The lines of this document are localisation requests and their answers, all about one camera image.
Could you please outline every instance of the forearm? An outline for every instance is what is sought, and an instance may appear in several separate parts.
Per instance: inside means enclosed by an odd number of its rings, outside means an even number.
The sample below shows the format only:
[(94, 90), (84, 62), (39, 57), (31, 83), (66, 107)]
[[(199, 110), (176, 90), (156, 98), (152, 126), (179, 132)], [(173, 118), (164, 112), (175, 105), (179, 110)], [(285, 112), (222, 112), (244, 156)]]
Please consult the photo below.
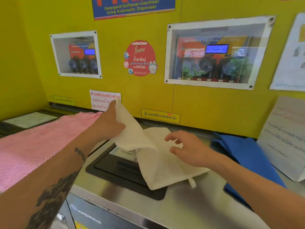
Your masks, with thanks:
[(48, 228), (85, 158), (99, 141), (86, 130), (47, 162), (0, 195), (4, 228)]
[(271, 229), (304, 228), (305, 198), (215, 154), (210, 167), (222, 176)]

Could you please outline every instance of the white window frame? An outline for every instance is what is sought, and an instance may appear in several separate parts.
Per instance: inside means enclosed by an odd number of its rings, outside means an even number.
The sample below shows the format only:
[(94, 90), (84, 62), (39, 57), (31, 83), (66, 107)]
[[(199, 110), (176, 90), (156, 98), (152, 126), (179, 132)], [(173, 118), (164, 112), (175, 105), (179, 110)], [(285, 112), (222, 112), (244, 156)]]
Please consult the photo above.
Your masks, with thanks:
[[(77, 37), (89, 37), (93, 36), (94, 38), (94, 45), (95, 45), (95, 56), (98, 66), (98, 75), (97, 74), (80, 74), (80, 73), (64, 73), (60, 72), (59, 63), (57, 60), (57, 54), (55, 50), (55, 44), (54, 39), (60, 39), (60, 38), (77, 38)], [(97, 31), (82, 31), (82, 32), (72, 32), (72, 33), (63, 33), (63, 34), (50, 34), (52, 48), (55, 56), (55, 62), (57, 66), (57, 72), (60, 76), (70, 76), (70, 77), (84, 77), (84, 78), (97, 78), (102, 79), (102, 68), (101, 68), (101, 60), (99, 56), (99, 49), (98, 49), (98, 37), (97, 37)]]
[[(214, 88), (234, 88), (234, 89), (246, 89), (253, 90), (258, 73), (261, 68), (261, 64), (265, 55), (267, 44), (271, 35), (273, 24), (276, 16), (259, 16), (251, 18), (240, 19), (225, 19), (225, 20), (212, 20), (203, 22), (191, 22), (191, 23), (174, 23), (167, 26), (167, 42), (166, 42), (166, 61), (165, 61), (165, 76), (164, 83), (167, 84), (181, 84), (192, 86), (205, 86)], [(170, 79), (170, 56), (172, 51), (172, 32), (173, 30), (191, 30), (201, 28), (214, 28), (224, 26), (242, 26), (250, 24), (265, 24), (265, 29), (262, 34), (262, 39), (257, 51), (256, 58), (254, 60), (253, 67), (259, 67), (259, 69), (252, 69), (249, 82), (247, 84), (241, 83), (222, 83), (222, 82), (210, 82), (210, 81), (195, 81), (195, 80), (182, 80), (182, 79)]]

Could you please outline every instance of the yellow wall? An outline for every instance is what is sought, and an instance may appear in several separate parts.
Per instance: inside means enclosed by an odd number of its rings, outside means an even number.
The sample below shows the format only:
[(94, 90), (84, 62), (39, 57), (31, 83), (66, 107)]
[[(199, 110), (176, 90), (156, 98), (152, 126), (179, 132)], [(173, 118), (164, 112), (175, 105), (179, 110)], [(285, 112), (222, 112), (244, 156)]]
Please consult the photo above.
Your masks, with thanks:
[(0, 0), (0, 120), (47, 105), (15, 0)]
[[(91, 0), (20, 0), (48, 101), (52, 96), (75, 99), (90, 108), (89, 90), (122, 93), (122, 102), (135, 117), (141, 109), (181, 115), (181, 125), (257, 137), (278, 95), (305, 99), (304, 92), (271, 91), (289, 31), (305, 0), (177, 0), (176, 11), (94, 21)], [(164, 84), (168, 23), (277, 15), (254, 90), (234, 90)], [(50, 34), (97, 30), (103, 79), (60, 77)], [(155, 49), (157, 74), (128, 75), (123, 54), (135, 40)]]

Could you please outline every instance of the tattooed arm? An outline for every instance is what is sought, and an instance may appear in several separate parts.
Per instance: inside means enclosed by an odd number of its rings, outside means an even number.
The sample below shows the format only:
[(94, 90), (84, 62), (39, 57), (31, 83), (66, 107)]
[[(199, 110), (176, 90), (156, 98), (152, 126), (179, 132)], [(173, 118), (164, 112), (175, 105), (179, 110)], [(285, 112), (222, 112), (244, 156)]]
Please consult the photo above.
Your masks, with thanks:
[(116, 121), (112, 102), (91, 127), (0, 195), (2, 227), (49, 228), (93, 147), (117, 136), (124, 128)]

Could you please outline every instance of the gray machine front panel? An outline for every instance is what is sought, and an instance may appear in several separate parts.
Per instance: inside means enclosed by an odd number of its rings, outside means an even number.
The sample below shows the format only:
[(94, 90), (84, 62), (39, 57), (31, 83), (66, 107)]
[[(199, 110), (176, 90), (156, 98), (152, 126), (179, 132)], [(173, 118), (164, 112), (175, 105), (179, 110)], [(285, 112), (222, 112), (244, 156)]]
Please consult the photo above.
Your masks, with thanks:
[(139, 229), (137, 225), (69, 193), (67, 202), (73, 219), (89, 229)]
[(50, 229), (75, 229), (74, 220), (68, 208), (67, 200), (63, 202)]

